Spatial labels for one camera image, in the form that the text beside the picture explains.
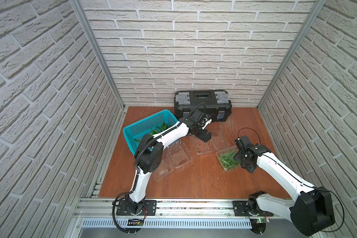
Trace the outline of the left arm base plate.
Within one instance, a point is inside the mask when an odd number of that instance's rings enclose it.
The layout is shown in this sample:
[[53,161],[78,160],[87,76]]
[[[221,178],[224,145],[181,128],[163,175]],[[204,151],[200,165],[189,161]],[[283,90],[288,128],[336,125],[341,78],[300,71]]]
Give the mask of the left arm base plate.
[[156,200],[144,200],[143,204],[137,205],[129,204],[127,201],[122,200],[117,205],[117,216],[144,216],[145,210],[147,210],[147,216],[155,216],[157,201]]

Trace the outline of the teal plastic perforated basket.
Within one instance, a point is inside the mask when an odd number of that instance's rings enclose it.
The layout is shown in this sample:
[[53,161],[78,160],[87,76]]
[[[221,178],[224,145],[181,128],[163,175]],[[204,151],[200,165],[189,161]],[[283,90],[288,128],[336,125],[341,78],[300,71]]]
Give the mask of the teal plastic perforated basket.
[[178,119],[169,110],[162,110],[135,123],[132,123],[123,129],[125,141],[132,153],[135,154],[142,137],[152,132],[161,132],[159,127],[163,123],[173,126]]

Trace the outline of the clear pepper container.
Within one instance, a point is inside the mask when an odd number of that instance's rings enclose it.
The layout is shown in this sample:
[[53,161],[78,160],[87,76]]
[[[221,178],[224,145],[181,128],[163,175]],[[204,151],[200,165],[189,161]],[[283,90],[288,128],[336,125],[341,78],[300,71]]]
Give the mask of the clear pepper container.
[[240,163],[235,159],[235,155],[238,151],[239,150],[236,146],[232,146],[216,152],[216,157],[225,172],[236,169],[240,166]]
[[194,135],[190,136],[196,155],[205,155],[230,147],[230,143],[226,140],[222,130],[213,129],[209,132],[212,133],[212,136],[207,142],[203,142]]

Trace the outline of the clear clamshell container with peppers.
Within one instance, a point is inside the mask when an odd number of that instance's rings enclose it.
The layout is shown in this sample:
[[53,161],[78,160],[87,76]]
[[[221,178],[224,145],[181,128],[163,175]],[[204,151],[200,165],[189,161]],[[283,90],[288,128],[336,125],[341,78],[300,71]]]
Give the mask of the clear clamshell container with peppers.
[[154,180],[161,181],[191,161],[192,156],[187,145],[181,139],[175,141],[164,150],[161,164],[153,172]]

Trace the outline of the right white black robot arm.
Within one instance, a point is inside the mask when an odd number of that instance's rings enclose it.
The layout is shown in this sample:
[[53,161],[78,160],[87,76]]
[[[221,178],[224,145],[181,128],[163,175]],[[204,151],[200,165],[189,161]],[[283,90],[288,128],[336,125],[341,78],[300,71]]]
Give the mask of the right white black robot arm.
[[252,144],[247,136],[235,140],[235,160],[253,173],[258,167],[267,172],[291,199],[281,199],[259,191],[251,194],[245,205],[250,216],[272,213],[290,222],[305,236],[311,236],[335,224],[331,192],[304,180],[265,145]]

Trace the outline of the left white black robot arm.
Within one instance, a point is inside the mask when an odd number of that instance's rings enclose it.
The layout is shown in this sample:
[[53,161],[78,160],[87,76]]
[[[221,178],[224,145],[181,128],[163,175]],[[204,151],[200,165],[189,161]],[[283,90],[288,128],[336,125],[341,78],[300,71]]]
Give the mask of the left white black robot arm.
[[141,137],[137,148],[132,151],[135,158],[135,176],[132,187],[130,191],[119,194],[125,197],[127,208],[131,210],[132,215],[138,215],[144,210],[143,203],[150,177],[160,166],[163,152],[169,145],[188,134],[195,135],[203,142],[211,139],[211,133],[206,127],[212,122],[212,118],[206,113],[203,103],[197,105],[184,117],[174,121],[168,128],[151,134],[153,120],[160,119],[162,116],[173,117],[174,115],[168,110],[162,110],[125,127],[125,130],[135,129],[137,136]]

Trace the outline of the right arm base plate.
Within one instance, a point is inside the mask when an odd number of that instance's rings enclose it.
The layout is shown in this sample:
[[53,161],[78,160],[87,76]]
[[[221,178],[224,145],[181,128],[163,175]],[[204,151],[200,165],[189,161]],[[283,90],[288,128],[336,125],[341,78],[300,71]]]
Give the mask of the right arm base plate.
[[267,211],[262,211],[253,200],[234,200],[232,202],[233,204],[233,209],[236,217],[257,217],[257,216],[263,216],[263,217],[273,217],[274,214],[267,212]]

